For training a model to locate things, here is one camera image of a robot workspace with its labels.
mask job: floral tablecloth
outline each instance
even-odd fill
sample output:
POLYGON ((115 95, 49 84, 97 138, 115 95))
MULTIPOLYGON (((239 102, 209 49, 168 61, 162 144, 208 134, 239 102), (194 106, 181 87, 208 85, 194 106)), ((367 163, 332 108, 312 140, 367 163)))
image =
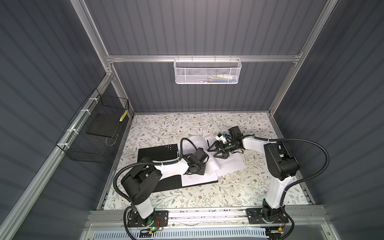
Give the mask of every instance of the floral tablecloth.
MULTIPOLYGON (((244 134, 255 133, 260 137, 276 137, 267 113, 136 115, 118 170, 136 162, 140 148, 175 144, 180 142, 182 137, 190 135, 214 136, 234 126, 239 126, 244 134)), ((221 176, 215 184, 152 193, 150 196, 152 205, 158 209, 261 205, 271 181, 265 155, 246 150, 242 158, 246 169, 221 176)), ((124 191, 120 179, 118 186, 124 191)), ((293 186, 288 191, 285 204, 308 204, 299 185, 293 186)), ((124 209, 127 206, 128 202, 116 194, 111 186, 104 209, 124 209)))

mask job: mounting plate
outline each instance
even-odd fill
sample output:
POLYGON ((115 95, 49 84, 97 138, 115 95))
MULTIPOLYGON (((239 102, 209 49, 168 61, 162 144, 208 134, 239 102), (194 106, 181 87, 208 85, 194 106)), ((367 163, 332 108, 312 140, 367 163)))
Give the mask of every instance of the mounting plate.
MULTIPOLYGON (((247 214, 249 224, 266 224, 266 222, 263 220, 261 211, 262 211, 262 208, 251 208, 251 209, 245 210, 245 212, 251 213, 251 214, 247 214)), ((284 217, 283 222, 288 223, 289 220, 287 216, 283 215, 283 217, 284 217)), ((273 223, 281 223, 281 221, 279 219, 276 219, 273 223)))
MULTIPOLYGON (((168 211, 155 211, 155 218, 160 218, 160 227, 166 227, 168 225, 168 211)), ((139 212, 130 211, 128 214, 128 227, 145 227, 143 226, 142 219, 139 215, 139 212)), ((153 221, 153 223, 148 227, 156 227, 157 221, 153 221)))

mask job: black wire basket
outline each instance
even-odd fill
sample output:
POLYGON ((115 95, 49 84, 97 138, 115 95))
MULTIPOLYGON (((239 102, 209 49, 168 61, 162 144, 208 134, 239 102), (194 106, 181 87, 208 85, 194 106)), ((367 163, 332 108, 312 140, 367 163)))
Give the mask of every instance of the black wire basket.
POLYGON ((115 159, 129 117, 126 98, 101 95, 82 111, 78 123, 70 128, 77 113, 61 134, 56 145, 75 161, 108 163, 115 159), (69 137, 59 142, 66 132, 69 137))

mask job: stack of paper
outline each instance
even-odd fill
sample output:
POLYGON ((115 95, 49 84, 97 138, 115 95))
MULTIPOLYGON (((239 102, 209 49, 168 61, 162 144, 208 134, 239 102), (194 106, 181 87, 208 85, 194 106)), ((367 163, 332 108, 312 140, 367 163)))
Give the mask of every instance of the stack of paper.
MULTIPOLYGON (((206 163, 205 174, 198 175, 181 175, 181 183, 183 186, 190 186, 200 183, 212 182, 217 180, 218 176, 236 172, 245 168, 245 163, 240 153, 233 153, 227 159, 215 158, 214 152, 208 152, 208 144, 212 145, 216 141, 215 137, 203 138, 202 136, 190 136, 191 140, 197 148, 202 148, 209 156, 206 163)), ((194 153, 195 148, 188 141, 183 141, 183 154, 194 153)))

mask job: corrugated wall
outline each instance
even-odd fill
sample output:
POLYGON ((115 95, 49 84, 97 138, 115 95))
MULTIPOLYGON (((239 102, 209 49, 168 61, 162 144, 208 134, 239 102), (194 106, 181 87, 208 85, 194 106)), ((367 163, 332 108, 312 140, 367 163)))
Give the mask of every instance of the corrugated wall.
MULTIPOLYGON (((381 239, 384 215, 384 1, 339 0, 275 118, 285 137, 331 162, 307 182, 343 239, 381 239)), ((295 144, 303 176, 321 167, 295 144)))
MULTIPOLYGON (((41 0, 0 1, 0 69, 2 222, 105 71, 70 2, 41 0)), ((15 239, 75 239, 108 168, 64 159, 15 239)))
POLYGON ((244 63, 238 84, 176 84, 172 63, 115 63, 136 112, 268 110, 292 63, 244 63))
MULTIPOLYGON (((86 0, 110 55, 294 55, 324 2, 86 0)), ((172 64, 114 65, 135 112, 268 110, 289 68, 243 63, 238 84, 179 86, 172 64)))

